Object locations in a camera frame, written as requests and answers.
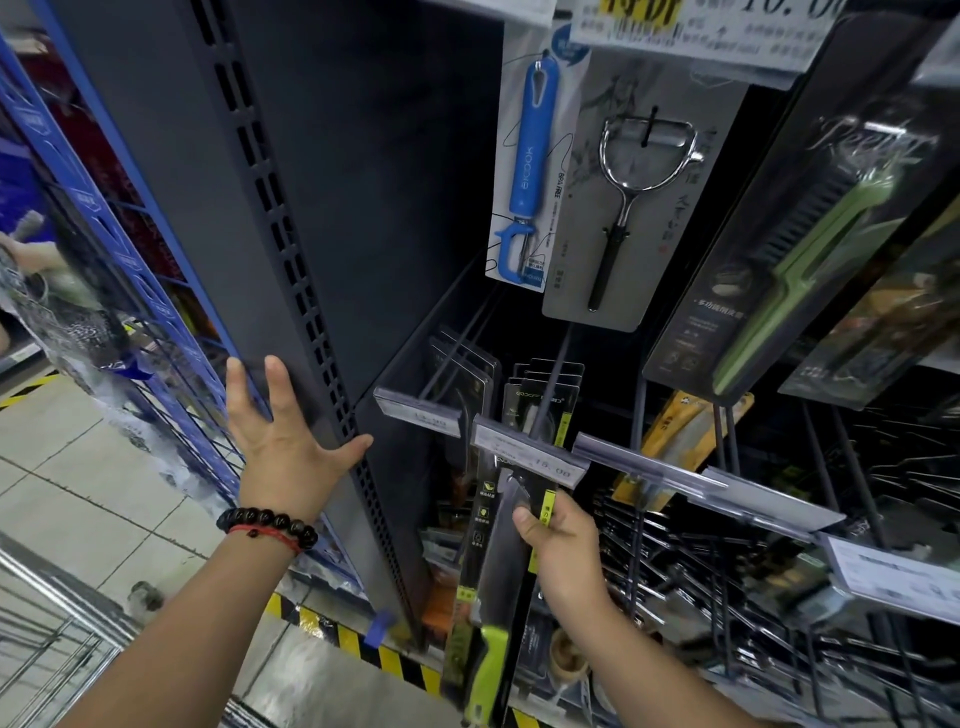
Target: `yellow label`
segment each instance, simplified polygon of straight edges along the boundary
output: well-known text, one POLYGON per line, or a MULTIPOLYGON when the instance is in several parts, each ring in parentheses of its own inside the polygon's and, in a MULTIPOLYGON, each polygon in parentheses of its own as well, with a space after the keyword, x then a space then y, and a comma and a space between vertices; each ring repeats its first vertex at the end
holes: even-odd
POLYGON ((683 0, 600 0, 600 12, 649 24, 653 30, 672 28, 683 0))
POLYGON ((564 412, 560 417, 560 426, 557 427, 557 437, 553 439, 553 444, 558 448, 564 446, 564 440, 566 439, 566 431, 570 427, 570 418, 573 417, 572 412, 564 412))
MULTIPOLYGON (((556 491, 547 491, 543 494, 543 505, 540 507, 540 522, 543 525, 550 525, 550 518, 553 516, 553 504, 557 500, 556 491)), ((530 566, 527 570, 530 573, 537 573, 537 550, 530 552, 530 566)))
POLYGON ((457 587, 457 601, 472 602, 477 596, 477 591, 470 587, 457 587))

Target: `yellow and black floor tape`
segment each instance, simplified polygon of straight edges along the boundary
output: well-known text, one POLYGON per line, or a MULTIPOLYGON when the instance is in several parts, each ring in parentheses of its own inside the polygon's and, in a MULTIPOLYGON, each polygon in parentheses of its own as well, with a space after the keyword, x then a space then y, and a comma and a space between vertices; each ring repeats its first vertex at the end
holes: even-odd
POLYGON ((20 400, 25 399, 25 398, 27 397, 27 395, 35 392, 37 389, 39 389, 40 387, 42 387, 44 384, 49 384, 49 383, 52 382, 54 379, 56 379, 58 376, 60 376, 60 373, 57 372, 57 370, 54 370, 53 372, 51 372, 51 373, 48 374, 48 375, 44 375, 44 376, 42 376, 42 377, 40 377, 40 378, 38 378, 38 379, 34 379, 34 380, 33 380, 32 382, 30 382, 30 384, 28 384, 27 386, 22 387, 21 389, 18 389, 16 392, 14 392, 13 394, 11 394, 11 395, 10 395, 9 397, 7 397, 5 400, 0 401, 0 411, 3 411, 3 410, 5 410, 5 409, 7 409, 7 407, 10 407, 10 406, 12 406, 12 405, 14 405, 14 404, 17 404, 20 400))
MULTIPOLYGON (((311 609, 298 606, 286 596, 279 594, 270 597, 266 612, 299 627, 313 637, 340 647, 369 665, 389 672, 405 683, 440 697, 440 673, 437 670, 421 665, 385 644, 376 648, 370 647, 364 644, 364 635, 332 619, 327 619, 311 609)), ((546 723, 541 723, 516 708, 511 708, 507 713, 504 728, 549 728, 546 723)))

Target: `blue metal shelf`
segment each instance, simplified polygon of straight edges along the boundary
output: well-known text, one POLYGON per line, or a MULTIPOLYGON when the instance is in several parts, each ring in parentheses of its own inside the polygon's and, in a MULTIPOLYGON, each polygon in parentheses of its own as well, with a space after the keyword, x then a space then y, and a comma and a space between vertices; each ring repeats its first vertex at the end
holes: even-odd
MULTIPOLYGON (((70 52, 66 38, 58 33, 55 18, 44 3, 36 3, 36 10, 143 206, 104 197, 6 42, 0 42, 0 101, 53 174, 52 186, 69 197, 101 251, 109 256, 114 269, 126 278, 138 298, 136 310, 127 311, 133 316, 128 331, 149 342, 138 342, 137 358, 141 368, 152 375, 145 381, 130 382, 127 391, 132 403, 143 419, 163 424, 173 434, 191 470, 213 483, 227 502, 235 503, 243 456, 226 429, 226 391, 217 365, 223 371, 227 356, 236 355, 236 349, 95 89, 70 52), (150 270, 111 211, 113 205, 135 211, 156 225, 185 280, 158 276, 150 270), (216 329, 219 341, 194 335, 167 295, 164 283, 192 292, 216 329)), ((321 538, 309 555, 362 591, 355 569, 325 519, 323 526, 329 541, 321 538)))

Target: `peeler packaging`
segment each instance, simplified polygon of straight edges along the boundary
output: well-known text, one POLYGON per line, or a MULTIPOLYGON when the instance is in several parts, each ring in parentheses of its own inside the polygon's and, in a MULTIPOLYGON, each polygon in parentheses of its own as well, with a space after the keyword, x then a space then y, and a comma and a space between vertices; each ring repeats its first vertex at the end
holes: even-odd
POLYGON ((947 25, 900 11, 840 19, 648 379, 732 406, 868 261, 923 231, 903 223, 960 161, 960 96, 910 80, 947 25))
POLYGON ((505 23, 487 276, 542 291, 553 254, 589 48, 570 21, 505 23))
POLYGON ((960 327, 960 198, 780 386, 863 409, 960 327))
POLYGON ((639 326, 746 90, 675 60, 593 51, 544 315, 639 326))

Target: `finger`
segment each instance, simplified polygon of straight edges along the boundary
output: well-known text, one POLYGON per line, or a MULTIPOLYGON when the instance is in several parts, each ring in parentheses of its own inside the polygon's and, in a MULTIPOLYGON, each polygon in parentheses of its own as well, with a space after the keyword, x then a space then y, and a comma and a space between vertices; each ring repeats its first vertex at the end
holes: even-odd
POLYGON ((327 457, 337 471, 346 473, 363 459, 364 453, 370 449, 372 444, 372 435, 357 435, 346 445, 335 450, 328 450, 327 457))
POLYGON ((525 505, 514 509, 514 525, 520 538, 533 548, 542 548, 550 538, 550 529, 538 521, 525 505))
POLYGON ((286 366, 273 355, 267 356, 263 360, 263 365, 267 373, 270 409, 274 413, 274 424, 285 429, 306 428, 286 366))
POLYGON ((557 530, 567 533, 579 533, 580 530, 592 525, 593 519, 565 490, 558 488, 557 497, 553 503, 553 515, 550 525, 557 530))
POLYGON ((227 414, 230 430, 238 439, 245 437, 244 433, 249 433, 252 426, 263 420, 250 399, 247 370, 234 356, 227 360, 227 414))

